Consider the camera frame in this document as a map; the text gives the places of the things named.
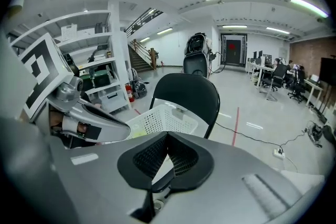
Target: gray floor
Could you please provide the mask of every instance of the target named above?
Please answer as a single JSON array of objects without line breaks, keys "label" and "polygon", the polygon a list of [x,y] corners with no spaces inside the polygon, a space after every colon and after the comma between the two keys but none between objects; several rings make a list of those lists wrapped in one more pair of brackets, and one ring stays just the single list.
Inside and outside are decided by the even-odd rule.
[{"label": "gray floor", "polygon": [[[146,112],[159,79],[168,73],[181,72],[181,69],[164,67],[158,68],[157,71],[139,74],[143,80],[150,82],[146,85],[147,96],[135,100],[132,103],[133,110],[121,111],[116,116],[127,121],[138,116],[138,113]],[[321,124],[304,102],[298,104],[295,100],[289,99],[286,89],[279,89],[274,93],[278,99],[277,102],[267,101],[266,96],[259,93],[256,86],[251,83],[250,75],[244,72],[225,69],[219,74],[212,74],[210,81],[216,86],[220,95],[221,109],[217,122],[232,130],[237,125],[237,132],[255,139],[282,144],[301,134],[301,130],[306,127],[308,121]],[[194,134],[203,136],[207,125],[197,116],[193,117],[199,124]],[[272,152],[276,146],[256,142],[240,134],[236,134],[234,140],[234,132],[217,124],[209,139],[229,145],[234,143],[234,146],[248,151],[273,168],[296,171],[289,160],[282,161],[273,157]],[[295,163],[300,173],[327,175],[334,165],[335,150],[324,137],[321,139],[321,145],[323,148],[317,148],[305,135],[283,146],[283,150]]]}]

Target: black chair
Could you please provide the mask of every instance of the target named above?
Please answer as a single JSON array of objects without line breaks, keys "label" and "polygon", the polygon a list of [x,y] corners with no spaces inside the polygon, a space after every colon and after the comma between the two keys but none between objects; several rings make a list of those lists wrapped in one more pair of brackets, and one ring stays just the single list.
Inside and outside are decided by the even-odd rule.
[{"label": "black chair", "polygon": [[[155,98],[181,105],[199,116],[208,124],[204,138],[209,138],[221,101],[216,87],[208,79],[184,73],[167,74],[157,83],[149,109],[153,108]],[[174,177],[174,170],[170,170],[152,186],[152,191],[161,192]]]},{"label": "black chair", "polygon": [[[287,66],[285,65],[277,65],[277,68],[274,70],[272,76],[270,78],[262,78],[259,85],[259,92],[267,93],[266,99],[269,101],[278,101],[272,94],[270,94],[272,88],[281,88],[283,84],[283,77],[286,74]],[[267,92],[261,91],[261,86],[266,85],[269,86]]]},{"label": "black chair", "polygon": [[287,93],[289,95],[290,99],[294,97],[295,99],[298,100],[299,103],[302,102],[303,96],[302,93],[306,91],[305,84],[304,84],[304,77],[305,77],[305,72],[303,70],[296,71],[295,70],[295,79],[290,86],[292,89],[292,92]]}]

